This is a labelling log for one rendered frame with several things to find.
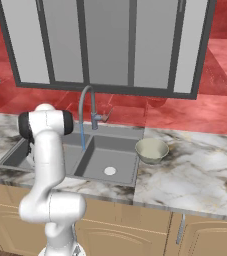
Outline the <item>grey kitchen sink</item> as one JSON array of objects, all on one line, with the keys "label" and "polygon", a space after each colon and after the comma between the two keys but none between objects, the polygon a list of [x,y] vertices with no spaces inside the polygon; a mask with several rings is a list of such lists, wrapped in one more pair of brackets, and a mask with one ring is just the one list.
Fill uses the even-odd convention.
[{"label": "grey kitchen sink", "polygon": [[0,167],[32,172],[38,180],[59,184],[77,178],[133,187],[139,158],[135,145],[144,130],[136,127],[89,126],[59,135],[44,130],[35,138],[34,159],[27,158],[28,141],[20,140],[0,160]]}]

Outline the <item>pale green bowl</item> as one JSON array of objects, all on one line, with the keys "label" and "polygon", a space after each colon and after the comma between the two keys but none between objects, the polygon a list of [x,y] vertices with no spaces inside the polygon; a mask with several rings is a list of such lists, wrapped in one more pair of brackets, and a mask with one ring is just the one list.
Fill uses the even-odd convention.
[{"label": "pale green bowl", "polygon": [[144,138],[135,145],[135,150],[142,162],[149,165],[159,163],[168,153],[168,145],[156,138]]}]

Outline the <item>grey curved tap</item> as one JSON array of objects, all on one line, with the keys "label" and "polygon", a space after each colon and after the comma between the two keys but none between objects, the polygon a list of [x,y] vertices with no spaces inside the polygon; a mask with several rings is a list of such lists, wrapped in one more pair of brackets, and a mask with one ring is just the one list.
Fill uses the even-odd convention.
[{"label": "grey curved tap", "polygon": [[78,113],[79,113],[79,127],[80,131],[83,131],[83,105],[86,93],[90,92],[91,95],[91,125],[93,130],[98,129],[98,122],[102,121],[106,123],[110,117],[111,111],[109,111],[108,114],[99,115],[96,111],[96,105],[95,105],[95,92],[91,85],[87,85],[80,96],[79,100],[79,107],[78,107]]}]

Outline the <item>dark framed window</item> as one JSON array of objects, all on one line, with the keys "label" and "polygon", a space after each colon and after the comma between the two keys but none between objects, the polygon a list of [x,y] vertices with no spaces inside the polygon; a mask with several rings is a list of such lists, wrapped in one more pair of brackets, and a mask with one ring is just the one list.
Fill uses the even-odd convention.
[{"label": "dark framed window", "polygon": [[194,99],[216,0],[0,0],[19,87]]}]

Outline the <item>tan cupboard door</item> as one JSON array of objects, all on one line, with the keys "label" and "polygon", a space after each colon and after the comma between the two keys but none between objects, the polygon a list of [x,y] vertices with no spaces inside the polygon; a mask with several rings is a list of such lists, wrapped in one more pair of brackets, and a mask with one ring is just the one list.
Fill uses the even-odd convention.
[{"label": "tan cupboard door", "polygon": [[0,249],[23,256],[37,256],[46,245],[43,224],[22,221],[18,207],[27,188],[0,184]]},{"label": "tan cupboard door", "polygon": [[164,256],[227,256],[227,221],[185,216],[182,238],[177,245],[182,214],[171,214]]},{"label": "tan cupboard door", "polygon": [[171,214],[167,211],[86,199],[76,223],[87,256],[163,256]]}]

